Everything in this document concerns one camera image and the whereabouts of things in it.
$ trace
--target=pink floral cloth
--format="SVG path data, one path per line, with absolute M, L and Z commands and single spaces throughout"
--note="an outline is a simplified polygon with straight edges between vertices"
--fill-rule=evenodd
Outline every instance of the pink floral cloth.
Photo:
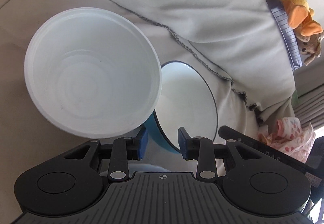
M 275 133 L 269 134 L 268 126 L 262 126 L 258 140 L 305 163 L 315 142 L 315 132 L 311 123 L 302 129 L 298 118 L 285 117 L 277 120 Z

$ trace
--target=bowl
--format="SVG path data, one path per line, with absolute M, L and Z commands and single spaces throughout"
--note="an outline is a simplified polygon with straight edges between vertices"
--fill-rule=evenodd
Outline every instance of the bowl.
M 162 91 L 155 111 L 144 123 L 150 136 L 170 152 L 180 152 L 178 129 L 191 137 L 215 140 L 218 116 L 213 94 L 203 77 L 184 62 L 162 66 Z
M 46 21 L 30 41 L 24 72 L 43 116 L 87 138 L 137 128 L 161 93 L 150 41 L 124 17 L 99 8 L 75 8 Z

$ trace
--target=green object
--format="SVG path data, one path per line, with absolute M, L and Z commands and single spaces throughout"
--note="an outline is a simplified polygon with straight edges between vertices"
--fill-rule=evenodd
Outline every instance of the green object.
M 295 90 L 292 97 L 291 97 L 291 105 L 292 105 L 292 107 L 294 107 L 294 106 L 296 106 L 298 104 L 299 104 L 298 94 L 297 94 L 297 90 Z

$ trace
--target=bowl rim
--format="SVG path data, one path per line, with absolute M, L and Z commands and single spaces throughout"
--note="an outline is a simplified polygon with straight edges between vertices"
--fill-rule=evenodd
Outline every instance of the bowl rim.
M 43 108 L 43 106 L 40 104 L 40 102 L 38 101 L 35 93 L 34 93 L 34 86 L 32 86 L 32 77 L 30 77 L 33 72 L 30 70 L 32 68 L 30 68 L 30 65 L 32 65 L 29 61 L 32 60 L 32 53 L 35 51 L 35 49 L 37 48 L 37 43 L 39 42 L 40 39 L 40 35 L 43 33 L 46 33 L 46 29 L 52 25 L 53 23 L 56 22 L 58 17 L 62 17 L 65 14 L 69 14 L 69 13 L 73 13 L 73 12 L 82 12 L 82 11 L 98 11 L 98 12 L 102 12 L 102 13 L 106 13 L 106 14 L 110 14 L 114 17 L 119 18 L 120 20 L 124 21 L 126 24 L 131 25 L 133 28 L 135 28 L 135 30 L 138 32 L 139 35 L 143 36 L 143 38 L 146 40 L 147 44 L 149 45 L 149 47 L 151 48 L 155 60 L 156 60 L 156 64 L 158 66 L 158 77 L 156 77 L 157 79 L 159 79 L 159 86 L 158 89 L 156 90 L 156 96 L 155 96 L 155 100 L 151 106 L 151 108 L 146 112 L 146 115 L 142 117 L 142 119 L 139 119 L 139 122 L 134 123 L 137 124 L 135 125 L 130 125 L 126 128 L 124 128 L 123 130 L 120 130 L 118 132 L 109 132 L 109 133 L 105 133 L 105 134 L 95 134 L 95 133 L 86 133 L 86 132 L 81 132 L 79 130 L 75 130 L 75 129 L 71 129 L 66 125 L 61 124 L 60 122 L 58 122 L 56 119 L 54 119 L 52 116 L 50 116 Z M 102 8 L 92 8 L 92 7 L 79 7 L 79 8 L 72 8 L 72 9 L 68 9 L 65 11 L 62 11 L 60 13 L 57 13 L 56 15 L 52 16 L 51 18 L 49 18 L 47 21 L 45 21 L 39 28 L 38 30 L 35 32 L 35 34 L 33 35 L 32 39 L 29 42 L 29 45 L 27 47 L 27 51 L 25 54 L 25 59 L 24 59 L 24 77 L 25 77 L 25 84 L 27 87 L 27 91 L 30 95 L 30 98 L 32 99 L 34 105 L 36 106 L 36 108 L 38 109 L 38 111 L 54 126 L 58 127 L 59 129 L 71 133 L 73 135 L 76 136 L 80 136 L 80 137 L 85 137 L 85 138 L 91 138 L 91 139 L 97 139 L 97 138 L 111 138 L 111 137 L 116 137 L 116 136 L 120 136 L 123 135 L 125 133 L 128 133 L 134 129 L 136 129 L 137 127 L 141 126 L 146 119 L 152 114 L 152 112 L 154 111 L 157 103 L 158 103 L 158 99 L 159 96 L 161 94 L 161 90 L 162 90 L 162 72 L 161 72 L 161 64 L 160 61 L 158 59 L 158 55 L 153 47 L 153 45 L 151 44 L 151 42 L 149 41 L 149 39 L 146 37 L 146 35 L 132 22 L 130 22 L 128 19 L 126 19 L 125 17 L 114 13 L 112 11 L 106 10 L 106 9 L 102 9 Z
M 213 95 L 213 93 L 212 93 L 212 90 L 210 89 L 208 83 L 207 83 L 206 80 L 203 78 L 203 76 L 202 76 L 202 75 L 201 75 L 201 74 L 200 74 L 200 73 L 199 73 L 195 68 L 193 68 L 190 64 L 188 64 L 188 63 L 186 63 L 186 62 L 183 62 L 183 61 L 180 61 L 180 60 L 171 60 L 171 61 L 168 61 L 168 62 L 162 64 L 162 65 L 161 65 L 161 70 L 162 70 L 162 68 L 163 68 L 164 66 L 166 66 L 166 65 L 168 65 L 168 64 L 170 64 L 170 63 L 182 63 L 182 64 L 185 64 L 185 65 L 189 66 L 191 69 L 193 69 L 196 73 L 199 74 L 199 76 L 202 78 L 202 80 L 203 80 L 203 81 L 205 82 L 205 84 L 207 85 L 207 88 L 209 89 L 210 94 L 211 94 L 211 96 L 212 96 L 212 98 L 213 98 L 214 105 L 215 105 L 215 110 L 216 110 L 216 131 L 215 131 L 215 135 L 214 135 L 213 140 L 212 140 L 212 141 L 214 142 L 215 139 L 216 139 L 217 131 L 218 131 L 218 111 L 217 111 L 216 101 L 215 101 L 214 95 Z M 177 147 L 176 147 L 176 146 L 175 146 L 175 145 L 174 145 L 174 144 L 169 140 L 169 138 L 166 136 L 166 134 L 164 133 L 164 131 L 163 131 L 163 129 L 162 129 L 160 123 L 159 123 L 158 116 L 157 116 L 157 113 L 155 112 L 155 109 L 154 109 L 154 111 L 153 111 L 153 116 L 154 116 L 154 120 L 155 120 L 155 122 L 156 122 L 156 124 L 157 124 L 157 127 L 158 127 L 158 129 L 159 129 L 161 135 L 163 136 L 164 140 L 166 140 L 167 143 L 168 143 L 168 144 L 169 144 L 173 149 L 175 149 L 177 152 L 180 153 L 180 152 L 181 152 L 180 149 L 177 148 Z

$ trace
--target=curtain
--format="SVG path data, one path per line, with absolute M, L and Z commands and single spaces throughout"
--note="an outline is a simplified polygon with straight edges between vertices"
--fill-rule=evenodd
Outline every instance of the curtain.
M 300 120 L 301 126 L 312 124 L 314 130 L 324 126 L 324 85 L 304 94 L 294 107 L 295 116 Z

